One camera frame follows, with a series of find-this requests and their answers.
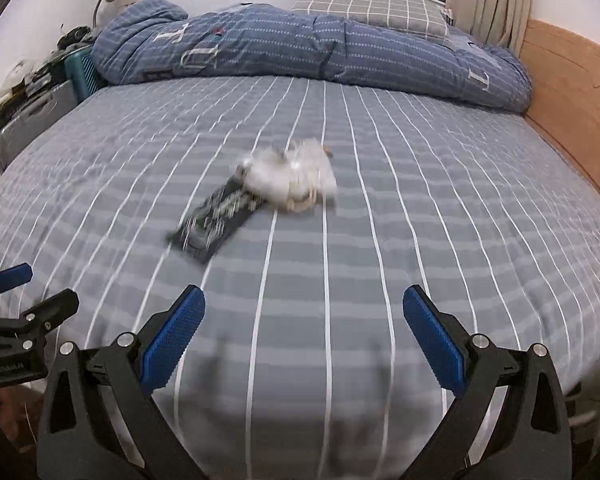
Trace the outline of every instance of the bed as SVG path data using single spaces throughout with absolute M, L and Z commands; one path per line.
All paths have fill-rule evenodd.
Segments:
M 167 244 L 241 155 L 309 138 L 333 150 L 334 207 L 260 210 L 207 266 Z M 288 75 L 105 88 L 0 179 L 0 268 L 19 262 L 34 279 L 0 316 L 80 297 L 50 360 L 204 290 L 154 399 L 212 477 L 399 476 L 452 402 L 402 316 L 413 283 L 470 333 L 543 342 L 565 391 L 600 360 L 600 195 L 521 115 L 423 94 Z

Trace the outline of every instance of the dark package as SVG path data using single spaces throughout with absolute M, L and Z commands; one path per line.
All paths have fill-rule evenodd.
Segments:
M 244 190 L 241 181 L 232 176 L 197 207 L 176 232 L 169 234 L 167 240 L 206 264 L 263 203 L 263 199 Z

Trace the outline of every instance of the gray checkered pillow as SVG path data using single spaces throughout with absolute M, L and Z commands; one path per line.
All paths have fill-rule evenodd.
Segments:
M 429 0 L 297 0 L 291 10 L 335 14 L 376 27 L 408 32 L 454 49 L 440 12 L 442 7 Z

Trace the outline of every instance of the white letter on blanket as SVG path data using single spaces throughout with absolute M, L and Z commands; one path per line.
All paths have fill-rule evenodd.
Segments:
M 209 61 L 213 60 L 214 68 L 216 68 L 216 58 L 218 57 L 218 52 L 220 52 L 220 49 L 217 45 L 213 48 L 192 48 L 191 50 L 187 50 L 182 53 L 182 56 L 180 57 L 180 66 L 183 68 L 203 69 L 209 64 Z M 210 55 L 210 59 L 204 62 L 204 64 L 194 63 L 191 58 L 193 58 L 196 54 Z
M 173 40 L 171 41 L 171 43 L 180 43 L 182 41 L 182 38 L 184 37 L 184 31 L 187 30 L 187 27 L 189 27 L 189 23 L 185 23 L 182 28 L 180 30 L 177 30 L 176 32 L 164 32 L 162 34 L 158 34 L 155 38 L 155 40 L 160 40 L 161 38 L 178 38 L 177 40 Z
M 485 91 L 485 92 L 489 91 L 489 74 L 487 74 L 486 72 L 484 73 L 484 77 L 480 77 L 476 73 L 472 72 L 471 69 L 469 69 L 469 77 L 468 77 L 468 79 L 477 79 L 483 85 L 485 85 L 482 90 Z

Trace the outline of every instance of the white plush toy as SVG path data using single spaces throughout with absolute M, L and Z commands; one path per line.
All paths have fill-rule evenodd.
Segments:
M 286 153 L 256 150 L 238 169 L 249 192 L 289 211 L 303 211 L 319 197 L 336 195 L 328 153 L 316 139 L 306 139 Z

